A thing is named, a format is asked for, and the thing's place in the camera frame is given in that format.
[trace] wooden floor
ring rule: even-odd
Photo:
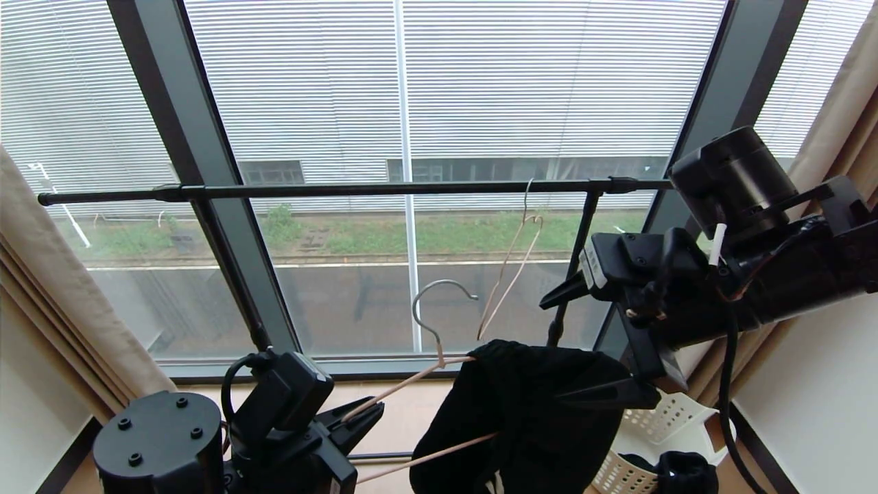
[[[335,386],[335,391],[327,400],[325,408],[333,408],[361,396],[374,396],[390,385],[384,382],[339,383]],[[448,381],[423,381],[389,396],[385,400],[385,415],[361,441],[353,453],[412,451],[417,441],[427,430],[435,410],[448,393],[449,387],[450,383]],[[198,392],[219,401],[219,388],[215,386],[193,387],[181,390]],[[238,406],[248,392],[249,388],[247,387],[234,390],[232,399],[234,405]],[[711,437],[714,439],[715,446],[721,447],[722,438],[717,425],[718,423],[712,424],[709,430]],[[768,492],[776,494],[746,449],[740,444],[738,444],[738,449],[750,471],[756,476],[759,484]],[[375,463],[358,464],[357,469],[360,472],[360,476],[366,476],[373,472],[388,469],[390,466],[390,464]],[[719,466],[717,474],[719,476],[721,494],[749,492],[744,479],[741,478],[730,458],[726,458]],[[97,480],[94,462],[89,456],[76,471],[73,478],[71,478],[64,493],[99,494],[100,492],[100,484]],[[408,472],[405,470],[364,483],[356,488],[357,494],[407,494],[411,492],[412,490],[408,485]],[[596,494],[597,492],[594,487],[586,490],[586,494]]]

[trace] white road line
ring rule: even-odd
[[[520,261],[509,261],[509,264],[518,264]],[[567,264],[570,262],[565,259],[535,259],[529,260],[528,264]],[[431,265],[501,265],[503,261],[428,261],[419,262],[418,266]],[[408,266],[408,263],[334,263],[334,264],[300,264],[300,265],[275,265],[275,268],[292,268],[292,267],[401,267]],[[89,267],[88,271],[196,271],[201,269],[219,269],[218,265],[136,265],[136,266],[107,266],[107,267]]]

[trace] brown curtain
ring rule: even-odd
[[[863,198],[878,202],[878,4],[863,23],[814,125],[793,162],[789,176],[800,191],[827,178],[847,175]],[[817,211],[808,204],[790,211],[797,218]],[[741,335],[732,395],[765,361],[797,318]],[[689,395],[708,406],[719,397],[725,340],[717,340],[689,377]]]
[[[22,328],[102,423],[134,398],[174,389],[2,147],[0,301],[4,321]]]

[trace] white plastic basket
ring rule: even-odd
[[[666,395],[655,410],[626,410],[601,469],[592,485],[601,494],[648,494],[656,488],[658,476],[627,462],[619,454],[636,454],[651,465],[666,451],[698,453],[710,464],[719,465],[728,450],[714,451],[704,423],[717,410],[705,407],[683,393]],[[737,437],[735,426],[732,437]]]

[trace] black baseboard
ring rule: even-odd
[[[778,494],[799,494],[793,483],[789,481],[787,474],[783,473],[781,465],[777,463],[766,445],[756,435],[756,432],[750,427],[750,424],[747,423],[747,420],[741,415],[741,411],[738,410],[734,403],[730,404],[729,412],[731,421],[738,430],[738,440],[750,452],[753,460],[756,461],[756,464],[759,465],[759,468],[768,477],[768,482],[772,484],[774,490],[777,490]]]
[[[49,472],[46,480],[37,489],[37,494],[60,494],[64,490],[64,487],[70,482],[70,478],[91,452],[91,446],[95,443],[98,432],[101,432],[101,425],[92,417],[73,440],[73,444],[70,445],[58,464]]]

